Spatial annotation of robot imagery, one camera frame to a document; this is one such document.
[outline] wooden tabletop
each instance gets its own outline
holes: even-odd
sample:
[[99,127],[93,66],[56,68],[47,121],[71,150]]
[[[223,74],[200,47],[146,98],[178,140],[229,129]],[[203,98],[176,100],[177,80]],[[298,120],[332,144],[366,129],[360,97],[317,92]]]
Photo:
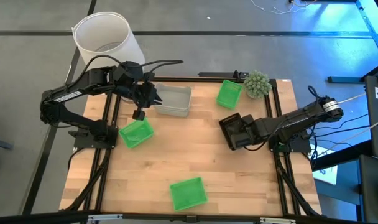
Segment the wooden tabletop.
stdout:
[[[134,149],[128,149],[120,137],[111,154],[102,208],[103,212],[159,213],[198,215],[282,215],[273,155],[268,145],[256,152],[231,151],[218,121],[240,112],[254,119],[267,116],[264,99],[253,100],[244,92],[235,110],[216,104],[221,83],[166,82],[166,85],[190,86],[191,108],[187,118],[157,114],[146,109],[155,134]],[[282,113],[297,109],[290,80],[277,80]],[[84,116],[101,119],[105,95],[89,96]],[[272,111],[273,94],[270,92]],[[134,105],[121,102],[118,126],[132,122]],[[60,208],[69,206],[88,181],[94,149],[85,149],[73,158]],[[309,161],[291,153],[295,183],[304,198],[321,212]],[[193,177],[202,177],[208,202],[175,212],[170,185]],[[91,208],[94,207],[94,189]],[[290,191],[286,195],[293,212]]]

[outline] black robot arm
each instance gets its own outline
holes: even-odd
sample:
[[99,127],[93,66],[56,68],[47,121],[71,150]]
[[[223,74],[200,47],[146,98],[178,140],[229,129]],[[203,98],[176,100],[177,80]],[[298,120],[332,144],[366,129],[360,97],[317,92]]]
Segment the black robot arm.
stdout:
[[298,133],[319,122],[335,122],[343,110],[334,98],[318,98],[315,102],[277,118],[259,118],[234,114],[219,123],[232,150],[255,144],[262,146],[271,138],[286,144]]
[[[97,57],[100,56],[116,60],[107,55],[99,55]],[[160,64],[150,72],[143,73],[143,66],[160,62],[168,63]],[[137,106],[132,118],[143,120],[145,112],[142,111],[142,108],[159,105],[162,102],[162,99],[157,95],[154,84],[150,82],[154,78],[153,71],[157,67],[175,63],[183,63],[183,61],[162,60],[143,65],[135,62],[119,62],[118,66],[93,68],[85,71],[88,67],[87,65],[83,73],[73,83],[43,92],[40,103],[40,118],[47,124],[53,125],[63,122],[79,127],[78,131],[69,131],[69,134],[76,139],[77,137],[85,138],[84,142],[91,142],[85,145],[87,147],[96,147],[96,144],[93,144],[92,141],[105,143],[98,145],[102,148],[112,146],[116,140],[116,128],[108,126],[107,121],[93,121],[72,113],[67,110],[63,103],[83,95],[98,95],[111,92],[117,94],[117,96],[131,99]]]

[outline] white trash can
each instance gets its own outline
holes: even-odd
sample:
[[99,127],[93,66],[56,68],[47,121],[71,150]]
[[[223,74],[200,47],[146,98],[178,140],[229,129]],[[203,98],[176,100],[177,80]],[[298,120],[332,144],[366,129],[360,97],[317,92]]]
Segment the white trash can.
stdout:
[[[145,63],[137,40],[132,34],[128,22],[115,12],[98,12],[85,17],[71,28],[73,38],[83,57],[84,63],[91,58],[106,54],[121,62],[132,61]],[[117,65],[110,58],[95,59],[88,69]]]

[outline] black metal frame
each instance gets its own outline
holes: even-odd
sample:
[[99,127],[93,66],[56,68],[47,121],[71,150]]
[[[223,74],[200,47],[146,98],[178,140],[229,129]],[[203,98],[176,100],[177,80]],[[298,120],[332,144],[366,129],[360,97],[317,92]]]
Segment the black metal frame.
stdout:
[[367,140],[346,149],[324,155],[317,159],[312,171],[326,169],[335,165],[359,159],[360,155],[373,156],[371,140]]
[[[332,0],[332,1],[343,1],[343,2],[345,2],[345,1],[355,1],[355,0]],[[87,15],[90,15],[94,12],[96,2],[97,2],[97,0],[91,0],[90,8],[88,9]],[[172,36],[180,36],[180,35],[200,35],[200,36],[201,35],[225,35],[225,36],[246,35],[246,36],[335,37],[335,38],[349,38],[349,39],[352,39],[352,38],[353,39],[373,39],[374,42],[376,43],[377,47],[378,47],[378,35],[375,33],[375,31],[372,28],[371,24],[369,23],[366,15],[362,11],[362,6],[360,5],[360,3],[358,1],[356,1],[356,4],[358,6],[360,13],[362,14],[363,18],[365,19],[365,23],[366,23],[366,25],[369,29],[368,32],[134,31],[133,33],[134,33],[134,35],[148,35],[148,36],[152,36],[152,35],[172,35]],[[0,36],[1,35],[6,35],[6,36],[70,36],[70,35],[72,35],[72,33],[71,33],[71,31],[68,31],[68,30],[23,30],[23,31],[0,30]],[[74,72],[76,70],[76,66],[77,66],[79,58],[80,58],[80,52],[76,48],[74,55],[73,55],[73,58],[72,58],[72,61],[71,61],[71,65],[70,65],[68,75],[67,75],[66,80],[65,80],[65,83],[70,83],[73,80],[73,75],[74,75]],[[373,69],[367,75],[376,75],[376,73],[378,73],[378,67]],[[237,80],[237,78],[225,78],[225,79],[233,80],[233,81]],[[173,78],[163,77],[163,78],[156,78],[156,80],[167,82],[167,81],[172,81]],[[201,80],[199,78],[180,78],[180,82],[221,82],[221,81],[222,81],[221,78],[202,78]],[[265,103],[267,103],[266,107],[267,107],[268,116],[272,116],[272,110],[271,110],[271,107],[270,107],[269,97],[265,98]],[[115,110],[114,110],[114,113],[113,113],[114,118],[116,118],[115,115],[117,115],[117,113],[118,113],[118,110],[116,110],[116,108],[118,109],[118,106],[117,107],[116,106],[115,106]],[[108,110],[109,107],[110,107],[110,102],[108,103],[108,101],[106,101],[105,111]],[[57,132],[56,128],[50,127],[48,129],[47,137],[44,139],[44,143],[43,143],[43,146],[42,146],[42,155],[40,157],[40,162],[39,162],[39,164],[36,168],[34,179],[33,179],[32,183],[30,185],[30,190],[29,190],[29,193],[28,193],[28,196],[27,196],[27,200],[26,200],[24,207],[22,209],[23,215],[30,214],[31,211],[32,211],[32,208],[34,206],[35,198],[37,196],[37,192],[38,192],[39,187],[40,187],[41,179],[42,179],[42,176],[44,174],[44,171],[45,171],[45,168],[46,168],[46,165],[47,165],[47,161],[48,161],[48,158],[49,158],[49,155],[50,155],[50,151],[51,151],[51,148],[52,148],[53,141],[55,139],[56,132]],[[93,165],[92,165],[92,168],[91,168],[91,175],[93,175],[95,173],[95,170],[98,166],[100,152],[101,152],[101,149],[96,149],[94,160],[93,160]],[[291,165],[289,155],[288,156],[285,155],[285,161],[286,161],[286,163]],[[100,181],[104,184],[105,179],[106,179],[106,173],[102,175]],[[97,205],[98,205],[97,206],[98,208],[100,208],[100,206],[101,206],[101,199],[102,199],[102,196],[103,196],[102,192],[103,192],[103,187],[100,187],[99,191],[98,191],[98,199],[97,199],[97,202],[96,202]],[[85,208],[89,206],[90,200],[91,200],[91,194],[89,195],[89,197],[86,198]],[[133,215],[133,214],[131,214],[131,215],[127,214],[126,216],[129,216],[129,217],[131,216],[132,218],[138,218],[137,215]],[[155,219],[160,219],[160,217],[163,217],[163,218],[169,220],[169,219],[172,219],[172,217],[185,217],[185,216],[183,216],[183,215],[173,215],[173,216],[159,215],[159,216],[156,216]],[[149,219],[149,216],[144,215],[144,217],[141,217],[141,218]],[[227,220],[227,221],[233,220],[230,217],[221,217],[221,218],[225,218],[225,220]],[[234,220],[244,221],[244,222],[253,222],[254,221],[254,217],[236,217],[236,218],[237,219],[234,219]],[[182,218],[182,219],[179,218],[179,220],[190,221],[190,220],[193,220],[193,219],[186,217],[186,218]],[[217,219],[204,217],[204,219],[202,218],[202,220],[204,220],[204,221],[211,221],[211,220],[221,221],[222,219],[219,219],[219,217]]]
[[[272,93],[274,94],[276,115],[277,116],[282,116],[283,115],[282,114],[282,107],[280,105],[279,92],[277,91],[276,80],[271,80],[270,82],[272,84]],[[275,157],[275,159],[280,159],[280,158],[278,158],[278,157],[280,157],[279,153],[278,152],[274,152],[274,157]],[[289,152],[285,152],[284,153],[284,161],[286,163],[287,174],[288,174],[290,180],[295,185],[294,174],[293,174],[293,167],[292,167],[292,164],[291,164],[291,158],[290,158],[290,153]],[[278,178],[278,183],[279,184],[280,184],[280,182],[283,182],[282,176],[279,175],[279,173],[277,174],[277,178]],[[293,192],[291,192],[291,198],[292,198],[292,201],[293,201],[294,214],[300,215],[301,214],[300,206],[299,206],[298,201],[296,200]]]
[[[364,12],[364,8],[363,8],[362,4],[359,1],[356,1],[355,3],[356,3],[356,7],[359,9],[359,12],[360,12],[360,14],[361,14],[361,16],[362,16],[362,18],[364,20],[364,23],[367,26],[367,29],[372,34],[372,38],[374,40],[374,43],[376,44],[376,46],[378,48],[378,34],[374,30],[373,26],[370,23],[369,18],[367,17],[366,13]],[[366,76],[369,76],[369,75],[378,76],[378,66],[376,68],[372,69],[370,72],[368,72],[367,74],[365,74],[362,77],[337,77],[337,76],[330,76],[330,77],[327,78],[327,81],[329,83],[363,84],[364,83],[364,78]]]
[[[221,83],[223,80],[232,80],[237,83],[242,83],[244,80],[242,80],[240,77],[236,78],[180,78],[180,77],[156,77],[154,81],[156,82],[215,82],[215,83]],[[277,85],[275,80],[271,80],[272,85],[272,92],[274,94],[274,101],[275,106],[277,109],[277,114],[281,114],[281,107],[280,107],[280,101],[279,101],[279,94],[277,91]],[[118,118],[118,111],[120,108],[120,100],[121,98],[119,96],[116,97],[116,102],[114,106],[113,116],[112,116],[112,125],[116,125],[116,121]],[[109,100],[106,100],[105,103],[105,109],[104,109],[104,118],[105,115],[107,115],[109,111],[110,102]],[[265,97],[265,108],[268,117],[272,117],[272,107],[270,104],[270,98],[269,96]],[[277,179],[278,179],[278,186],[279,186],[279,192],[280,192],[280,201],[282,204],[282,211],[283,215],[281,217],[260,217],[260,216],[235,216],[235,215],[163,215],[163,214],[140,214],[140,213],[102,213],[100,212],[101,208],[101,202],[103,198],[103,191],[104,186],[106,184],[106,175],[108,170],[108,164],[109,164],[109,158],[111,156],[111,150],[112,149],[106,149],[105,153],[105,170],[101,174],[100,182],[99,182],[99,188],[97,193],[97,199],[96,199],[96,205],[95,210],[84,210],[84,211],[76,211],[76,210],[62,210],[60,212],[55,213],[43,213],[43,214],[23,214],[13,217],[0,217],[0,223],[73,223],[73,222],[81,222],[84,223],[87,220],[89,220],[93,215],[105,215],[105,214],[116,214],[117,218],[120,219],[141,219],[141,220],[170,220],[170,221],[184,221],[189,223],[195,223],[200,221],[222,221],[222,222],[266,222],[268,218],[278,218],[278,219],[290,219],[295,220],[296,223],[357,223],[352,221],[346,221],[346,220],[336,220],[331,218],[325,218],[325,217],[309,217],[309,216],[303,216],[300,215],[300,209],[297,208],[297,212],[294,215],[291,215],[288,213],[288,207],[287,207],[287,199],[285,197],[285,188],[284,183],[282,180],[282,176],[279,175],[277,172]],[[286,166],[287,170],[290,170],[290,179],[293,181],[293,172],[292,172],[292,166],[290,160],[287,160],[289,158],[289,154],[285,154],[285,160],[286,160]],[[278,152],[274,152],[274,159],[280,159],[280,156]],[[98,158],[94,157],[93,159],[93,167],[98,166]],[[295,197],[292,195],[293,199],[293,206],[294,209],[296,206],[298,206],[298,202],[295,200]],[[87,201],[89,202],[91,200],[91,194],[89,194],[89,197],[87,197]]]

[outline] green plastic basket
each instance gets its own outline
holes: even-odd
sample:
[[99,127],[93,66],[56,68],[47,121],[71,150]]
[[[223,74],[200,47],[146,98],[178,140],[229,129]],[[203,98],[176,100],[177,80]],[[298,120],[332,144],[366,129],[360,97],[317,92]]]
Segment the green plastic basket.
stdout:
[[134,121],[119,131],[120,136],[130,149],[153,136],[154,130],[145,118],[143,121]]
[[239,101],[242,89],[242,85],[224,80],[216,98],[217,104],[234,109]]
[[175,211],[207,202],[207,195],[201,177],[172,184],[170,189]]

